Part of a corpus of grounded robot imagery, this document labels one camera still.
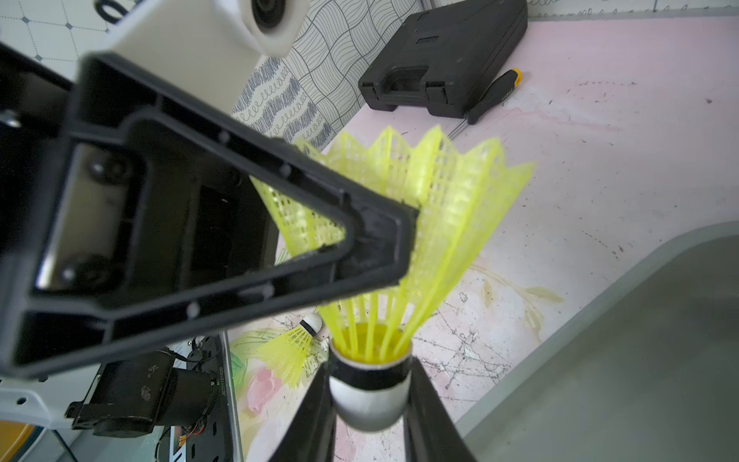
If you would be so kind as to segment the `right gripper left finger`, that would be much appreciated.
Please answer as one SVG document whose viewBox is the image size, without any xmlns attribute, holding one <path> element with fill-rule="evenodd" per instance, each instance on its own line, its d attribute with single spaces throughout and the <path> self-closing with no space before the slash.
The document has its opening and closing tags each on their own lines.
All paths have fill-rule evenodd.
<svg viewBox="0 0 739 462">
<path fill-rule="evenodd" d="M 319 366 L 282 441 L 269 459 L 275 461 L 334 460 L 337 412 L 329 388 L 330 368 Z"/>
</svg>

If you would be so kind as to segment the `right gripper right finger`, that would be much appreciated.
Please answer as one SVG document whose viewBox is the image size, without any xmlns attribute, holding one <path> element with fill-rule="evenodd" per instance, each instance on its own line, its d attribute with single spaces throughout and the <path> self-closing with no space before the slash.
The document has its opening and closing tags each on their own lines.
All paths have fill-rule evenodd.
<svg viewBox="0 0 739 462">
<path fill-rule="evenodd" d="M 475 462 L 421 361 L 415 357 L 403 415 L 403 436 L 408 462 Z"/>
</svg>

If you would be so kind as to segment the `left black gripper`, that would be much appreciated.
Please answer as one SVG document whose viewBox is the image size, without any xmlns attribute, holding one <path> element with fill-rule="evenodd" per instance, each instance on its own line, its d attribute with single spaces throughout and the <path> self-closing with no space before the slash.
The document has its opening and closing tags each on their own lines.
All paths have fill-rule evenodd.
<svg viewBox="0 0 739 462">
<path fill-rule="evenodd" d="M 74 83 L 1 46 L 1 264 L 39 258 L 61 212 L 69 156 L 60 136 Z"/>
</svg>

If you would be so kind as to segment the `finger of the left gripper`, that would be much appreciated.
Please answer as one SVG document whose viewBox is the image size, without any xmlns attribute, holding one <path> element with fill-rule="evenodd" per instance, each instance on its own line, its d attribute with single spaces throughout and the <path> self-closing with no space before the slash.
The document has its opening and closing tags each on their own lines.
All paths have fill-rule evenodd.
<svg viewBox="0 0 739 462">
<path fill-rule="evenodd" d="M 290 254 L 253 179 L 296 147 L 104 53 L 67 102 L 61 212 L 1 264 L 1 373 L 106 363 L 282 310 Z"/>
</svg>

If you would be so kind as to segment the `grey plastic storage box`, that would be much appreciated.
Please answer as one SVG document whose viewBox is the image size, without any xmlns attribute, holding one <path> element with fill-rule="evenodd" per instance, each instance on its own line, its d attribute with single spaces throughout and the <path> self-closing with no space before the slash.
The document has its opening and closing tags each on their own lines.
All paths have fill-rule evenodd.
<svg viewBox="0 0 739 462">
<path fill-rule="evenodd" d="M 662 244 L 458 428 L 479 461 L 737 460 L 737 223 Z"/>
</svg>

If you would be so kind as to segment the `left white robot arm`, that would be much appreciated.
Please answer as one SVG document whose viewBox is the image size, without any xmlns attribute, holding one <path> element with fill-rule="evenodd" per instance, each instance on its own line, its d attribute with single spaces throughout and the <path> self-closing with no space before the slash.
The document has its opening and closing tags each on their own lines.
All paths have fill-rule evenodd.
<svg viewBox="0 0 739 462">
<path fill-rule="evenodd" d="M 99 364 L 77 429 L 202 427 L 214 356 L 167 344 L 397 283 L 417 216 L 112 54 L 1 49 L 1 371 Z"/>
</svg>

